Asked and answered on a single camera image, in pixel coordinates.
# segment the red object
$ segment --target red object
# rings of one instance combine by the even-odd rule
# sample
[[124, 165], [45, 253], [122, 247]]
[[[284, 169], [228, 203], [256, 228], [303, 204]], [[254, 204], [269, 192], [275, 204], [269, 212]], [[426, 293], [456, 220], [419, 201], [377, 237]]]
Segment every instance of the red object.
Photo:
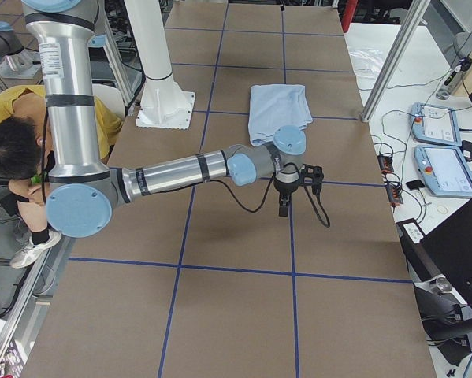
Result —
[[358, 3], [359, 3], [359, 0], [347, 0], [346, 9], [344, 10], [343, 20], [340, 22], [340, 24], [343, 27], [344, 33], [347, 33], [347, 31], [349, 30], [349, 25], [351, 24], [351, 21], [353, 20], [353, 15], [355, 14], [356, 6]]

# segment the person's leg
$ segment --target person's leg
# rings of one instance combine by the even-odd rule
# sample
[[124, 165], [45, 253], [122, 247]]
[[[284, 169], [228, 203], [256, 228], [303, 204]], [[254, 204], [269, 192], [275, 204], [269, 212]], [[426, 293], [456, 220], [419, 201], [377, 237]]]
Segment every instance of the person's leg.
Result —
[[45, 206], [18, 201], [20, 216], [31, 231], [31, 239], [13, 256], [9, 263], [13, 268], [23, 268], [61, 240], [61, 233], [49, 230]]

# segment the label on robot arm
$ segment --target label on robot arm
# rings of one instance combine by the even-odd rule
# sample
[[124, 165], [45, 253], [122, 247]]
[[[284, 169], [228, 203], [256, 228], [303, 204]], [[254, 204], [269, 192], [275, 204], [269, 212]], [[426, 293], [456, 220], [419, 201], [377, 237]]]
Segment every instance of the label on robot arm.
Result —
[[40, 43], [39, 56], [45, 79], [64, 79], [60, 43]]
[[415, 223], [406, 223], [403, 227], [414, 244], [418, 244], [423, 239], [424, 235]]

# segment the sock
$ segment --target sock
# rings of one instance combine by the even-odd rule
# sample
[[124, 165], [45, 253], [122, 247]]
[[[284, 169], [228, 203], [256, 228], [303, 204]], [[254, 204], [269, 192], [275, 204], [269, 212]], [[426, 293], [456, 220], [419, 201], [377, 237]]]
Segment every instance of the sock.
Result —
[[45, 228], [40, 232], [31, 232], [31, 240], [35, 246], [41, 243], [46, 243], [49, 238], [50, 235], [48, 234], [48, 228]]

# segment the white cloth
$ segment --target white cloth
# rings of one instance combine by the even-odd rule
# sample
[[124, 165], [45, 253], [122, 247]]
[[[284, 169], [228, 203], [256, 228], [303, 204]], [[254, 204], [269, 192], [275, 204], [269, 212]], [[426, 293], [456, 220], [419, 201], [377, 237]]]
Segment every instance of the white cloth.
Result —
[[303, 85], [270, 84], [251, 87], [248, 131], [253, 146], [273, 140], [282, 126], [303, 130], [313, 121]]

